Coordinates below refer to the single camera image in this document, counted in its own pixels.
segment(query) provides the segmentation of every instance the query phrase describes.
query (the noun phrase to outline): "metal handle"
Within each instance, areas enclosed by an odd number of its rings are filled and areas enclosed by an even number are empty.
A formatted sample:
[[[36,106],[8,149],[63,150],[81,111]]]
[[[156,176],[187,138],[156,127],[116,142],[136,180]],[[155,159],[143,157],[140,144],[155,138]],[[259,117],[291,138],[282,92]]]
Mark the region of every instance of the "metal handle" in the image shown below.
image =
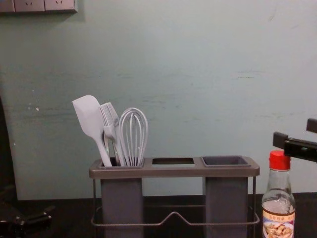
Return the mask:
[[[94,227],[159,227],[162,226],[170,217],[178,216],[183,222],[189,226],[250,226],[255,225],[260,222],[259,216],[254,212],[256,218],[253,222],[231,222],[231,223],[191,223],[187,221],[181,214],[178,212],[171,212],[168,214],[160,223],[141,223],[141,224],[97,224],[95,222],[96,212],[98,212],[102,207],[98,207],[91,218],[91,224]]]

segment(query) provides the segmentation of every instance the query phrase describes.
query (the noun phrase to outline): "rectangular slot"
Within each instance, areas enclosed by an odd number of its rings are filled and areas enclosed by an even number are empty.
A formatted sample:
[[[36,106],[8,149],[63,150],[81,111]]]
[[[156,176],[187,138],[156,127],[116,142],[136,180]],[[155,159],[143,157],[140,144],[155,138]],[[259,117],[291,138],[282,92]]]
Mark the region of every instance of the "rectangular slot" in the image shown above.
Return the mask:
[[[107,169],[107,170],[130,170],[130,169],[141,169],[143,167],[144,162],[140,166],[118,166],[116,164],[115,157],[110,157],[110,161],[112,164],[112,167],[105,167],[103,162],[101,161],[99,163],[98,168],[99,169]]]
[[[155,158],[152,166],[156,168],[195,167],[193,158]]]
[[[250,166],[241,156],[204,156],[205,166]]]

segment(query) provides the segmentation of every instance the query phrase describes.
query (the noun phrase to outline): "spatula head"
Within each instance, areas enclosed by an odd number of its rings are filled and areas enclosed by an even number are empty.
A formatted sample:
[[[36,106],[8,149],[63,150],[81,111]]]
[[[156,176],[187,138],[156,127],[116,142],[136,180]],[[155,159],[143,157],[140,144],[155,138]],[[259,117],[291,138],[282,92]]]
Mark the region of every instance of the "spatula head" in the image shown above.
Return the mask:
[[[83,132],[96,137],[103,131],[103,121],[99,112],[99,102],[94,96],[86,95],[73,101],[80,126]]]

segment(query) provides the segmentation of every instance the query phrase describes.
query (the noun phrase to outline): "black object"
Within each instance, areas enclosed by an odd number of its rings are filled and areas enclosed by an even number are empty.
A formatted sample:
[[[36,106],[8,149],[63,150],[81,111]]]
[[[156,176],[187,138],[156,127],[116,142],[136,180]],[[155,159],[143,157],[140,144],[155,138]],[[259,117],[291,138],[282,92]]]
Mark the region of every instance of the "black object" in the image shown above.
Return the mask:
[[[317,120],[308,119],[307,131],[317,133]],[[317,162],[317,143],[288,137],[287,134],[275,132],[273,135],[273,146],[284,149],[284,154]]]
[[[15,185],[13,161],[10,150],[9,135],[5,123],[4,109],[0,97],[0,191],[5,189],[4,194],[0,194],[0,201],[16,201],[15,186],[7,189],[8,186]]]
[[[8,206],[11,215],[16,212],[16,215],[10,217],[8,220],[1,220],[0,222],[0,237],[3,238],[24,238],[28,234],[35,233],[41,229],[47,229],[50,227],[52,217],[49,212],[54,207],[48,207],[42,213],[33,216],[24,217],[19,215],[18,211],[15,211],[13,207]]]

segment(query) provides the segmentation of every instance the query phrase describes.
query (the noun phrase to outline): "white spatula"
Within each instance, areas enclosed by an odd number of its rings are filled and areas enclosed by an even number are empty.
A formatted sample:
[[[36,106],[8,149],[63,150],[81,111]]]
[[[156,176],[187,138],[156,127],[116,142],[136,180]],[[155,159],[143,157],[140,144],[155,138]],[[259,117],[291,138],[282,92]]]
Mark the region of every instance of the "white spatula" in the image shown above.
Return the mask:
[[[96,142],[104,166],[111,167],[109,154],[103,144],[104,124],[99,111],[99,102],[91,95],[73,101],[80,126],[84,133]]]

